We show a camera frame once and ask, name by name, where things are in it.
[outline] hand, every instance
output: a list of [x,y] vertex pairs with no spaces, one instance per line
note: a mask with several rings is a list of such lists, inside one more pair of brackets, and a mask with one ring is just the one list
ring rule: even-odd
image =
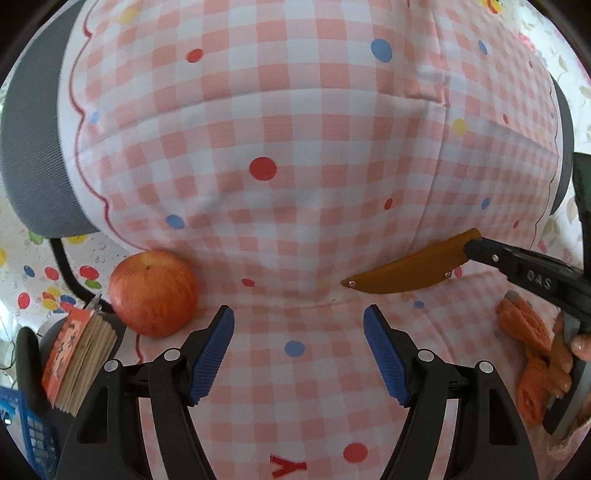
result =
[[[573,354],[581,360],[591,361],[591,334],[575,336],[570,345],[571,353],[564,344],[563,329],[562,314],[559,314],[553,329],[554,340],[545,386],[552,395],[558,398],[564,398],[572,385],[570,371],[573,369]],[[591,394],[587,396],[583,408],[577,414],[577,425],[582,425],[589,417],[591,417]]]

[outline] red apple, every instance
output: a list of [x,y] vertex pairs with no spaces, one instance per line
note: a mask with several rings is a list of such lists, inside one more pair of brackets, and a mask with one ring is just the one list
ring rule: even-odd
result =
[[152,250],[113,270],[109,298],[117,316],[140,335],[161,338],[180,330],[197,311],[197,280],[175,255]]

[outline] orange knife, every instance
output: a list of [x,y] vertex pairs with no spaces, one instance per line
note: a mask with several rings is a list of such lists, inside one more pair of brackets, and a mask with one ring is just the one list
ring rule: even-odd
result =
[[374,294],[401,293],[431,287],[449,278],[454,268],[468,261],[464,245],[469,240],[482,240],[482,235],[473,228],[400,260],[353,275],[341,283],[347,288]]

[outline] blue plastic crate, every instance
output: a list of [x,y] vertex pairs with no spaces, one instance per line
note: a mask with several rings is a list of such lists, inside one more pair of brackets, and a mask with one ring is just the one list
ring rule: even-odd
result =
[[27,461],[41,479],[54,480],[59,451],[53,428],[29,410],[22,392],[10,388],[0,387],[0,416],[4,422],[20,418]]

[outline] pink checkered fabric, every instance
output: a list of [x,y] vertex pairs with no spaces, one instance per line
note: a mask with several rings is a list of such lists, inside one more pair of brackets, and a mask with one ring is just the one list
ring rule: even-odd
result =
[[[550,75],[469,0],[89,0],[60,93],[88,217],[132,251],[193,263],[205,314],[188,328],[222,303],[236,311],[194,411],[222,479],[271,478],[271,455],[306,462],[309,478],[379,478],[404,411],[363,337],[376,299],[340,281],[474,227],[537,243],[560,125]],[[513,392],[522,352],[495,335],[493,309],[509,285],[478,265],[460,274],[377,301],[442,358],[493,361]],[[188,331],[142,340],[142,354]],[[286,355],[290,339],[304,355]],[[132,344],[121,357],[135,362]],[[356,442],[368,454],[352,463]]]

